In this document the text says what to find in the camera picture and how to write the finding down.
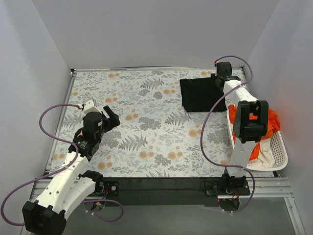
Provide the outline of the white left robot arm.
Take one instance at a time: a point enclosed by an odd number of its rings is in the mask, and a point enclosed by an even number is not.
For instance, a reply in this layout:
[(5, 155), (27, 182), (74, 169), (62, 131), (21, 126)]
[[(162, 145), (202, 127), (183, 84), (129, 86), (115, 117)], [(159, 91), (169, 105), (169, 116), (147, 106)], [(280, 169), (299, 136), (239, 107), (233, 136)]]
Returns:
[(70, 214), (89, 195), (104, 191), (103, 176), (85, 171), (99, 149), (104, 133), (120, 125), (119, 117), (109, 106), (100, 111), (92, 100), (79, 106), (84, 112), (83, 127), (73, 138), (61, 172), (55, 174), (43, 192), (22, 208), (25, 228), (38, 235), (60, 235)]

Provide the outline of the orange t shirt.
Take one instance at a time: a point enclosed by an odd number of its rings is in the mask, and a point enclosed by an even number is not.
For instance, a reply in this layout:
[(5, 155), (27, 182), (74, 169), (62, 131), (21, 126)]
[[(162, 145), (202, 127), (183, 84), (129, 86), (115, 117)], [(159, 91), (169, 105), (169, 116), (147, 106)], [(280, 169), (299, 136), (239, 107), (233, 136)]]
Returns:
[[(270, 139), (273, 134), (280, 131), (280, 127), (281, 126), (280, 126), (280, 120), (279, 120), (278, 115), (272, 109), (269, 109), (268, 110), (268, 130), (267, 130), (266, 135), (263, 136), (260, 141)], [(258, 160), (259, 150), (260, 150), (260, 141), (256, 144), (256, 146), (253, 149), (250, 155), (250, 159), (249, 159), (250, 161), (261, 163), (261, 161)]]

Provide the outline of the black t shirt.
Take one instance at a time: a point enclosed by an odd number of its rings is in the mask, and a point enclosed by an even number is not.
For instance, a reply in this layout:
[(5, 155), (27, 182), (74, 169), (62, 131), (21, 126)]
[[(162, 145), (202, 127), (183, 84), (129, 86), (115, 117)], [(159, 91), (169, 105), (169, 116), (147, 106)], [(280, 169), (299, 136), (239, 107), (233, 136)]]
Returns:
[(179, 84), (182, 106), (188, 113), (209, 112), (223, 96), (215, 78), (181, 79)]

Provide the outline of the cream t shirt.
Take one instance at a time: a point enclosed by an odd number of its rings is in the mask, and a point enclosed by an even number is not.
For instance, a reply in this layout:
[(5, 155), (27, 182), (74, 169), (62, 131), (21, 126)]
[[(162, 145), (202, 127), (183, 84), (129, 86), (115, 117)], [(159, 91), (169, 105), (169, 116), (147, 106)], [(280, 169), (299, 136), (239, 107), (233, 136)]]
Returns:
[(261, 161), (264, 168), (272, 168), (274, 166), (275, 159), (270, 147), (270, 139), (260, 141), (258, 160)]

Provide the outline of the floral patterned table mat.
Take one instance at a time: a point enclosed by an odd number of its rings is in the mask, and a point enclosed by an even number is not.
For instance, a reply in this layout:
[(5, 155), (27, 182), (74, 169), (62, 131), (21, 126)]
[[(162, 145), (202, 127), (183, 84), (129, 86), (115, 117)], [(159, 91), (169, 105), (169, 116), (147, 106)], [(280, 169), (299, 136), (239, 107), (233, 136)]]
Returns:
[(211, 70), (81, 71), (69, 103), (109, 106), (120, 125), (103, 136), (87, 169), (105, 177), (219, 177), (229, 163), (226, 112), (187, 113), (179, 81)]

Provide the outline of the white laundry basket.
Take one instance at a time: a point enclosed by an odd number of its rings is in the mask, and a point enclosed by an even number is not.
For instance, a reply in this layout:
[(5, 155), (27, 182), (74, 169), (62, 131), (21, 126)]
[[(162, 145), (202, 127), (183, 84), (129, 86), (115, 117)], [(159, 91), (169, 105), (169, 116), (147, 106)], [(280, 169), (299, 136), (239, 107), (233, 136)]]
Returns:
[(235, 137), (233, 124), (235, 121), (236, 110), (237, 108), (234, 105), (230, 105), (227, 109), (228, 133), (232, 147), (232, 154), (229, 164), (241, 165), (253, 171), (279, 171), (284, 169), (288, 163), (288, 156), (279, 131), (273, 134), (270, 138), (270, 147), (275, 159), (275, 164), (272, 168), (264, 168), (261, 163), (249, 160), (250, 155), (258, 142), (247, 141), (242, 143), (239, 138)]

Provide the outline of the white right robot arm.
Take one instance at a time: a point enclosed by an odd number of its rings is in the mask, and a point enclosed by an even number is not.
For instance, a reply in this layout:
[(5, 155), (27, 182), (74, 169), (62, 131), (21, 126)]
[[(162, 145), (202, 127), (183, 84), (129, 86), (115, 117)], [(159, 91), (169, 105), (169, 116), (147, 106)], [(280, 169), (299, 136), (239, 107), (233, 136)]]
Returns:
[(257, 100), (242, 84), (237, 76), (232, 75), (230, 62), (216, 62), (215, 78), (219, 88), (236, 105), (237, 110), (231, 134), (235, 134), (229, 165), (217, 185), (219, 190), (231, 195), (247, 187), (246, 167), (256, 144), (268, 131), (268, 103)]

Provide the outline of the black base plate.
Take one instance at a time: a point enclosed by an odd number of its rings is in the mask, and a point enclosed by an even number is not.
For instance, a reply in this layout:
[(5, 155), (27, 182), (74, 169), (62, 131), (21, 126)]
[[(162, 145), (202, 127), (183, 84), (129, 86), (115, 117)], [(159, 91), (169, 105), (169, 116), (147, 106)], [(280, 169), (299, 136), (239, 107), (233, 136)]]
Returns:
[(249, 196), (246, 178), (102, 178), (94, 196), (116, 200), (123, 206), (204, 205), (217, 207), (218, 197), (237, 200)]

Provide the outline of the aluminium frame rail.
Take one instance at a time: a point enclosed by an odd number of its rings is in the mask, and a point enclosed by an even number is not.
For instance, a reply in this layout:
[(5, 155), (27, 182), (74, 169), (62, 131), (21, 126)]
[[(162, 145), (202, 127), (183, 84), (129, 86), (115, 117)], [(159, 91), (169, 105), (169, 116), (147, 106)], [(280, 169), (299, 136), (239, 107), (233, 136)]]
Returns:
[(254, 198), (285, 198), (294, 197), (290, 183), (284, 177), (255, 178)]

